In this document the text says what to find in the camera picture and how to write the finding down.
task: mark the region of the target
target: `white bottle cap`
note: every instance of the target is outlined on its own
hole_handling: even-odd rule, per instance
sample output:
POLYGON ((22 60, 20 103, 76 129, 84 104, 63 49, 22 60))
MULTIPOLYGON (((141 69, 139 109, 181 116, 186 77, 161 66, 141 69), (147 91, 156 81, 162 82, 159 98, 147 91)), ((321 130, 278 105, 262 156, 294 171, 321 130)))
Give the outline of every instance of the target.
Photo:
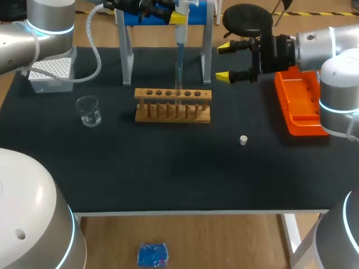
POLYGON ((247 143, 248 137, 246 136, 241 136, 240 137, 240 143, 242 146, 244 146, 247 143))

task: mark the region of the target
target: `glowing blue ring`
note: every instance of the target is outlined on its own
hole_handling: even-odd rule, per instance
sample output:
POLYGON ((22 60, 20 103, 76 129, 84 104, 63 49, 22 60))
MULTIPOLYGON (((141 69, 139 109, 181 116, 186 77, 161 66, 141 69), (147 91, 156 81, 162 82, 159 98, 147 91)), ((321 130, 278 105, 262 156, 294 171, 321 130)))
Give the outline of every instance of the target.
POLYGON ((36 31, 39 31, 40 33, 47 34, 47 35, 63 35, 63 34, 67 34, 67 33, 71 32, 73 30, 73 28, 75 28, 75 25, 73 25, 70 29, 65 30, 65 31, 46 31, 46 30, 42 30, 42 29, 37 28, 36 26, 32 25, 30 23, 30 21, 27 21, 27 23, 31 26, 31 28, 35 29, 36 31))
POLYGON ((335 109, 331 109, 331 108, 328 108, 325 105, 323 105, 322 102, 320 101, 320 99, 319 99, 319 104, 325 110, 327 110, 329 112, 337 113, 337 114, 350 114, 350 113, 359 112, 359 108, 353 109, 353 110, 335 110, 335 109))
POLYGON ((357 251, 357 253, 359 254, 359 247, 358 247, 358 244, 357 242, 355 242, 355 239, 352 235, 352 233, 350 232, 350 229, 349 229, 349 224, 348 224, 348 220, 347 220, 347 202, 348 202, 348 198, 350 196, 352 192, 349 192, 348 195, 346 196, 346 199, 344 201, 344 205, 343 205, 343 220, 344 220, 344 227, 346 229, 346 232, 348 234, 348 237, 349 237, 349 240, 350 242, 352 243, 354 249, 357 251))
POLYGON ((71 208, 70 208, 69 206, 68 206, 68 209, 69 209, 69 211, 70 211, 70 213, 71 213, 71 217, 72 217, 72 235, 71 235, 71 240, 70 240, 70 243, 69 243, 69 245, 68 245, 68 248, 67 248, 67 250, 66 250, 65 255, 63 256, 62 260, 60 261, 60 263, 58 264, 58 266, 57 266, 55 269, 59 269, 59 268, 63 265, 63 263, 65 262, 65 260, 66 260, 66 258, 67 258, 67 256, 68 256, 68 254, 69 254, 69 252, 70 252, 70 249, 71 249, 71 247, 72 247, 73 239, 74 239, 74 237, 75 237, 75 219, 73 218, 73 213, 72 213, 71 208))

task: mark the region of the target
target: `wooden floor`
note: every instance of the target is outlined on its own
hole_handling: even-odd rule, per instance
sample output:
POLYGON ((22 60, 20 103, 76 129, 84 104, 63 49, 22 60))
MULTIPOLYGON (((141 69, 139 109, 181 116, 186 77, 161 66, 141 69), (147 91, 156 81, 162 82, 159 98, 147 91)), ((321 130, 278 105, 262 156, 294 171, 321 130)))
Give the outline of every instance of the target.
MULTIPOLYGON (((223 10, 242 1, 223 0, 223 10)), ((272 10, 277 0, 248 0, 272 10)), ((351 12, 350 0, 294 0, 290 11, 351 12)), ((90 10, 92 5, 77 0, 77 10, 90 10)), ((89 46, 85 33, 86 15, 76 15, 77 46, 89 46)), ((292 16, 284 17, 276 34, 295 35, 299 31, 321 29, 357 23, 357 17, 292 16)), ((118 47, 117 29, 113 16, 97 15, 92 24, 95 44, 118 47)), ((219 46, 224 27, 214 27, 213 45, 219 46)), ((139 26, 130 28, 134 47, 175 47, 174 27, 139 26)), ((188 28, 187 46, 199 47, 202 27, 188 28)), ((0 77, 0 105, 12 81, 13 74, 0 77)), ((304 237, 316 220, 316 215, 297 215, 301 236, 304 237)), ((275 215, 243 216, 163 216, 163 217, 92 217, 82 223, 88 246, 87 269, 136 268, 140 243, 166 242, 169 264, 175 268, 223 269, 283 269, 288 257, 282 240, 281 225, 275 215)))

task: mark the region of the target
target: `black table surface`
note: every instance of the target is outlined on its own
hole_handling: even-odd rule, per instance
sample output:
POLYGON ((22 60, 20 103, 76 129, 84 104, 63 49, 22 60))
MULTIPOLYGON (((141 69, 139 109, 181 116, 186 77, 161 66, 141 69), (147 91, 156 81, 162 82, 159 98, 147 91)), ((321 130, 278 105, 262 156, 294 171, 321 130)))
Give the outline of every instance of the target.
MULTIPOLYGON (((249 52, 213 50, 212 83, 203 85, 199 49, 186 49, 183 89, 213 91, 211 124, 154 124, 135 123, 134 89, 173 88, 176 49, 134 49, 132 86, 122 86, 119 50, 99 51, 94 80, 35 94, 17 74, 0 110, 0 147, 42 163, 74 212, 329 209, 358 187, 357 144, 291 136, 273 75, 216 82, 215 72, 247 68, 249 52), (75 108, 88 94, 102 115, 94 128, 75 108)), ((94 70, 91 49, 78 48, 76 77, 94 70)))

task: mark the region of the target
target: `orange container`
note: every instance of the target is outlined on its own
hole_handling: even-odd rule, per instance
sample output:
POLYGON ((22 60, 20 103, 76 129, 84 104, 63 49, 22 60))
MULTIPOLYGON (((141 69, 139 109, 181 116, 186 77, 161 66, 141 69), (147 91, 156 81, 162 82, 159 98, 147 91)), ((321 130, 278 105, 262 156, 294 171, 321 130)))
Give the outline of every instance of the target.
POLYGON ((315 72, 300 73, 298 67, 275 74, 275 87, 294 136, 327 136, 319 122, 320 86, 315 72))

